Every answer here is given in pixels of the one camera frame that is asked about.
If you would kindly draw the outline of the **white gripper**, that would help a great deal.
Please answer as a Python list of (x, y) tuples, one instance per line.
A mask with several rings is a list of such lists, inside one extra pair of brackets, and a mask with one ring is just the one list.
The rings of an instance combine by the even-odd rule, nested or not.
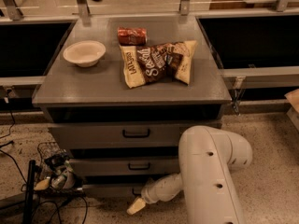
[(166, 186), (164, 181), (149, 180), (141, 190), (141, 197), (136, 197), (133, 203), (128, 207), (127, 214), (134, 215), (147, 204), (157, 203), (159, 201), (166, 202)]

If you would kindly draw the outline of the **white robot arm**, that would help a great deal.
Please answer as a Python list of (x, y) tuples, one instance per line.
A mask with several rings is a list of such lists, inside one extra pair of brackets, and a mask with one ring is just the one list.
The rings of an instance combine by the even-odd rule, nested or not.
[(230, 174), (252, 162), (251, 145), (243, 136), (193, 126), (179, 139), (178, 162), (180, 172), (147, 183), (128, 214), (183, 192), (188, 224), (246, 224)]

